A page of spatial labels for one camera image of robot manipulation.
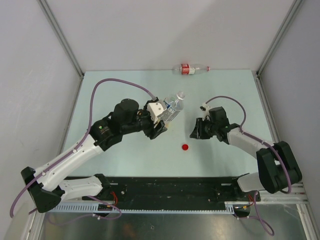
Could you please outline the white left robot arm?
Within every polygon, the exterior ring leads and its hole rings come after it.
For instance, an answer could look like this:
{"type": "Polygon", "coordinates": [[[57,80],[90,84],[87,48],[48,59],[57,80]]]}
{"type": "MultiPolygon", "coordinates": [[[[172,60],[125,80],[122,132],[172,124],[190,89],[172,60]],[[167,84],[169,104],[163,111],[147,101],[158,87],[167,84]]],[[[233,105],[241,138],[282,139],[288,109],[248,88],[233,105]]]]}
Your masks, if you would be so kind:
{"type": "Polygon", "coordinates": [[[68,150],[42,167],[23,169],[21,175],[36,210],[46,213],[60,202],[81,197],[107,199],[111,184],[102,173],[72,180],[67,180],[67,176],[88,160],[120,143],[124,135],[144,132],[151,140],[158,137],[166,131],[164,121],[158,119],[165,109],[164,102],[159,99],[149,100],[142,109],[135,100],[123,99],[68,150]]]}

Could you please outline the red bottle cap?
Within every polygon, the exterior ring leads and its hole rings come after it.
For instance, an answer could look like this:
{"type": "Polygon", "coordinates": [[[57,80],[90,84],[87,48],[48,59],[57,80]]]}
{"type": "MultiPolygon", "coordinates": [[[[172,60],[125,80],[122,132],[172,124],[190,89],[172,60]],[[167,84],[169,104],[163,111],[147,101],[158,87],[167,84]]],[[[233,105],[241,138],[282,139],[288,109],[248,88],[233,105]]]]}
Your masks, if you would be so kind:
{"type": "Polygon", "coordinates": [[[184,143],[182,146],[181,146],[182,150],[183,151],[187,151],[189,149],[189,145],[184,143]]]}

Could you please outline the clear red-label water bottle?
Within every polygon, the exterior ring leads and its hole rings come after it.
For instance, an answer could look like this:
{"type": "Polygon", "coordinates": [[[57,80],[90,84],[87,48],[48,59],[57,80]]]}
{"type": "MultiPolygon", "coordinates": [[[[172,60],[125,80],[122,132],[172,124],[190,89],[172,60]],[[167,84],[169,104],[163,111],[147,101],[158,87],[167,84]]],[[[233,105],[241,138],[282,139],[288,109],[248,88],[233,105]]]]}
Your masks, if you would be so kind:
{"type": "Polygon", "coordinates": [[[173,67],[174,74],[179,75],[198,75],[207,73],[211,68],[207,65],[182,63],[173,67]]]}

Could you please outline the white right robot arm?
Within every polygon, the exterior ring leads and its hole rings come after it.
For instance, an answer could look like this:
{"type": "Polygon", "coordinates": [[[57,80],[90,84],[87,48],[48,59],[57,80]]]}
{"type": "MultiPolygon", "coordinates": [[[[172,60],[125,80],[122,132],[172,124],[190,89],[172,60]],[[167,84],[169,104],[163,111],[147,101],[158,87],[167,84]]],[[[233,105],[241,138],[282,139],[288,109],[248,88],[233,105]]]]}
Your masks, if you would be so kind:
{"type": "Polygon", "coordinates": [[[257,172],[246,173],[235,179],[236,185],[230,188],[230,194],[235,200],[242,201],[251,191],[288,194],[291,186],[302,180],[302,172],[287,142],[265,141],[241,130],[239,124],[229,122],[221,106],[212,108],[204,105],[200,109],[204,115],[196,119],[190,138],[216,138],[246,152],[257,161],[257,172]]]}

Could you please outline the blue-label clear drink bottle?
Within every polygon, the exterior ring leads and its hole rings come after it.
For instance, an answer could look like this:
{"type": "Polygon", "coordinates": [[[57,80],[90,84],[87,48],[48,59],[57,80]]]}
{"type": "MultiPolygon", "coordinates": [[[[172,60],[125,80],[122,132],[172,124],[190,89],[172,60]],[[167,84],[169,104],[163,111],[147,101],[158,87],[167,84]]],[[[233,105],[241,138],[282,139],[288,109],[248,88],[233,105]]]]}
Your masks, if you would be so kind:
{"type": "Polygon", "coordinates": [[[183,110],[185,96],[183,91],[167,96],[163,100],[165,109],[159,119],[164,121],[165,124],[170,123],[183,110]]]}

